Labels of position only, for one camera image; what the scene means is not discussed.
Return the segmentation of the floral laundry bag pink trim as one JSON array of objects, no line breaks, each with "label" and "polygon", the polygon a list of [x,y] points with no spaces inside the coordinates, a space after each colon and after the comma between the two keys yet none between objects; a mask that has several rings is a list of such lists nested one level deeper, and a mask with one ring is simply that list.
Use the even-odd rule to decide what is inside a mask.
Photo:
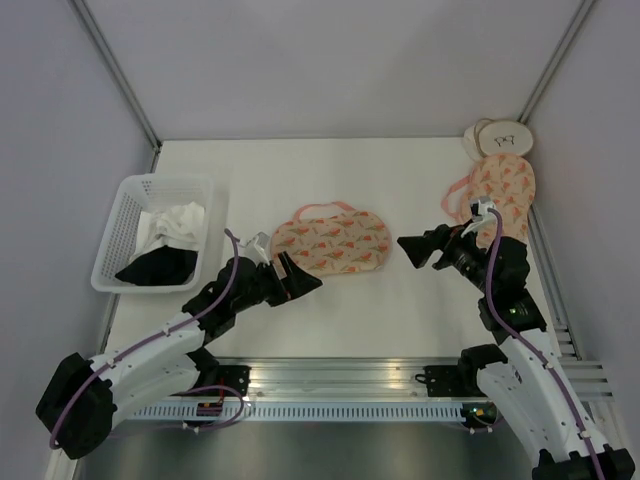
[{"label": "floral laundry bag pink trim", "polygon": [[377,270],[392,249],[392,235],[375,213],[344,202],[309,204],[276,228],[270,242],[277,267],[287,254],[316,277]]}]

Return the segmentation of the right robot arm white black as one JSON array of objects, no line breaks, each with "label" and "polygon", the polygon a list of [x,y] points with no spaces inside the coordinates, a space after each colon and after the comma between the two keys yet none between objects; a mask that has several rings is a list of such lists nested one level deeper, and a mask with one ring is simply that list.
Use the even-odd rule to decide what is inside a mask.
[{"label": "right robot arm white black", "polygon": [[439,252],[434,269],[454,268],[482,294],[479,316],[494,341],[461,352],[459,388],[497,407],[532,463],[532,478],[632,478],[631,454],[613,447],[596,426],[554,351],[547,322],[526,288],[526,244],[502,236],[480,248],[463,230],[442,224],[397,240],[414,267]]}]

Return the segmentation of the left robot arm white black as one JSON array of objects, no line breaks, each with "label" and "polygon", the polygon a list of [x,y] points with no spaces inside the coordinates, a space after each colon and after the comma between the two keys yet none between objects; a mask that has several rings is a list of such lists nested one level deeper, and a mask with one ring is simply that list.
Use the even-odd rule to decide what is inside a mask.
[{"label": "left robot arm white black", "polygon": [[146,406],[190,390],[209,395],[218,384],[218,362],[206,347],[234,326],[239,313],[262,303],[278,307],[322,284],[287,253],[268,263],[236,256],[147,337],[89,359],[68,355],[35,410],[51,448],[80,459]]}]

